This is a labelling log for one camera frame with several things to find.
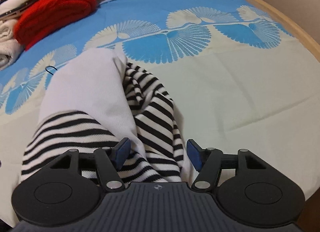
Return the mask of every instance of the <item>black and white striped fabric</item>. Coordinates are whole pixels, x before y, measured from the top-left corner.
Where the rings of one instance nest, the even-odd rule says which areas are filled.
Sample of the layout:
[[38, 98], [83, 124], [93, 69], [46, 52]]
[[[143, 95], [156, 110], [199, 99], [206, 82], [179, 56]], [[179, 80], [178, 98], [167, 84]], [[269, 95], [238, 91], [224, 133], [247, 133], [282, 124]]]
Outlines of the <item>black and white striped fabric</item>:
[[[131, 63], [127, 64], [123, 87], [147, 158], [131, 151], [119, 176], [124, 183], [181, 181], [184, 148], [168, 92], [155, 76]], [[99, 147], [114, 147], [117, 142], [85, 112], [57, 112], [38, 127], [27, 146], [21, 181], [71, 148], [92, 153]], [[89, 170], [83, 170], [82, 175], [96, 178]]]

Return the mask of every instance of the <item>red folded cloth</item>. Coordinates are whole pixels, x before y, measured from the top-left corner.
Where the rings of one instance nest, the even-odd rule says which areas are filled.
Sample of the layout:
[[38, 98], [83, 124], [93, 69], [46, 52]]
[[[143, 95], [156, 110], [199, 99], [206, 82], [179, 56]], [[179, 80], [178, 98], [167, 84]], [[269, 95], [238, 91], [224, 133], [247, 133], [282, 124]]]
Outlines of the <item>red folded cloth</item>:
[[39, 0], [14, 27], [14, 37], [28, 50], [52, 32], [80, 20], [97, 7], [97, 0]]

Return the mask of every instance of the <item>wooden bed frame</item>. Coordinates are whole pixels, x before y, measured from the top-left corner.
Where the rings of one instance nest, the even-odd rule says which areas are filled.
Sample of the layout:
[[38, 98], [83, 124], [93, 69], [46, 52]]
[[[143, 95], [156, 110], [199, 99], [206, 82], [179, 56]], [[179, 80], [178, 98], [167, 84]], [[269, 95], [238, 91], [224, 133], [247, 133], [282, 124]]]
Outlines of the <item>wooden bed frame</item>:
[[[281, 23], [320, 62], [320, 45], [294, 21], [263, 0], [246, 1], [267, 12], [275, 21]], [[304, 232], [320, 232], [320, 188], [306, 201], [297, 223]]]

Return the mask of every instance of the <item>ribbed rubber surface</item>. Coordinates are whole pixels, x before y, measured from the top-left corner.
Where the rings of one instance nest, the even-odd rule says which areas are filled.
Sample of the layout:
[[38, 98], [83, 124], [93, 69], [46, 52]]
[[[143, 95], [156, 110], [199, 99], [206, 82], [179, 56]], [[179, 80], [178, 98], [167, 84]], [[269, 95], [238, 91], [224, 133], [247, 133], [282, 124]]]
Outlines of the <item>ribbed rubber surface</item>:
[[12, 232], [301, 232], [295, 225], [251, 228], [226, 216], [207, 193], [180, 183], [131, 183], [109, 193], [94, 213], [74, 224], [41, 228], [20, 222]]

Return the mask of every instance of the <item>bed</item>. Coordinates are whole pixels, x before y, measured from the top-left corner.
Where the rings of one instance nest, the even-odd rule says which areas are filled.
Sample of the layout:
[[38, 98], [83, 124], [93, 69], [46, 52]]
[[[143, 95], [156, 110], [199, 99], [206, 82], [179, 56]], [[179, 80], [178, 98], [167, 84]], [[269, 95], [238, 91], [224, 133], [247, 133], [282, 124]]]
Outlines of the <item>bed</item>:
[[320, 48], [300, 27], [261, 0], [101, 1], [0, 73], [0, 219], [17, 223], [11, 193], [51, 79], [45, 68], [92, 47], [118, 47], [160, 79], [184, 141], [247, 148], [306, 198], [317, 190]]

